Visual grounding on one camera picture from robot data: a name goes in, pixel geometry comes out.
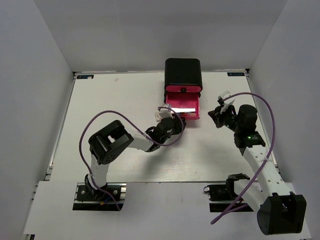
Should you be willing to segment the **white staples box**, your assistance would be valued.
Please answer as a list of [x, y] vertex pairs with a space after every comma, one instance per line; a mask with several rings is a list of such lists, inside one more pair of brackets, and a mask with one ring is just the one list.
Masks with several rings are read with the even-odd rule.
[[158, 112], [156, 112], [154, 115], [155, 115], [155, 120], [156, 120], [156, 122], [159, 123], [159, 122], [162, 120], [161, 115], [160, 115]]

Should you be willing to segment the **red pen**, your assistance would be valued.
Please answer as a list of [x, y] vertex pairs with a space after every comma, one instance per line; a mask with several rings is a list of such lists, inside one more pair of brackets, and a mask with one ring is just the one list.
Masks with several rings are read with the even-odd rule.
[[180, 116], [196, 116], [197, 114], [195, 112], [179, 112]]

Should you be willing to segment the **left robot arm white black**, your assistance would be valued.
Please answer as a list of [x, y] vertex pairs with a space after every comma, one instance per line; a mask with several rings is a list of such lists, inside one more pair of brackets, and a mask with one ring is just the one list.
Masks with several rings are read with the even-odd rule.
[[85, 176], [85, 185], [90, 196], [96, 200], [105, 196], [109, 165], [126, 148], [147, 153], [154, 152], [171, 136], [181, 134], [186, 124], [186, 119], [179, 119], [176, 114], [163, 118], [157, 126], [146, 130], [146, 136], [151, 140], [138, 131], [127, 131], [120, 120], [114, 120], [93, 134], [88, 140], [91, 153], [91, 174]]

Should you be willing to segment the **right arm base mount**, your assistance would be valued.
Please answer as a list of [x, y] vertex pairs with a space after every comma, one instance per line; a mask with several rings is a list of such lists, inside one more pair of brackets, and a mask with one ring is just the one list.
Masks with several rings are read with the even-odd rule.
[[203, 193], [208, 195], [211, 213], [222, 213], [237, 197], [228, 193], [225, 184], [209, 184], [203, 188]]

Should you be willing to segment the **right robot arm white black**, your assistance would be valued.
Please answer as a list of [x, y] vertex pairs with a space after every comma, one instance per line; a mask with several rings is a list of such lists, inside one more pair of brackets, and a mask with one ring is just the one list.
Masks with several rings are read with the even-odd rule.
[[243, 199], [256, 213], [257, 224], [264, 235], [298, 234], [302, 232], [307, 202], [284, 182], [268, 150], [256, 130], [257, 109], [248, 104], [235, 111], [233, 105], [218, 106], [209, 111], [217, 128], [227, 127], [234, 133], [234, 143], [249, 163], [254, 176], [229, 175], [226, 195]]

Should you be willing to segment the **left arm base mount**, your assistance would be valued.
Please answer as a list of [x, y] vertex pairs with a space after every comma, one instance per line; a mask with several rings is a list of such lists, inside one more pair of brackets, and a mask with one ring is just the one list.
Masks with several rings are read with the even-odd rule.
[[[116, 200], [121, 210], [126, 198], [126, 183], [108, 183], [105, 190], [109, 192]], [[99, 211], [99, 212], [117, 212], [113, 199], [100, 190], [95, 196], [87, 189], [85, 183], [78, 183], [73, 202], [73, 211]]]

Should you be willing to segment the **pink drawer with black knob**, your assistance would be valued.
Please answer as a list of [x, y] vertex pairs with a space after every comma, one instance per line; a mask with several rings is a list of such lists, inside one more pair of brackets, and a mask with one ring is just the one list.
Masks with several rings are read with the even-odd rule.
[[168, 85], [164, 88], [164, 93], [200, 93], [202, 88], [198, 85]]

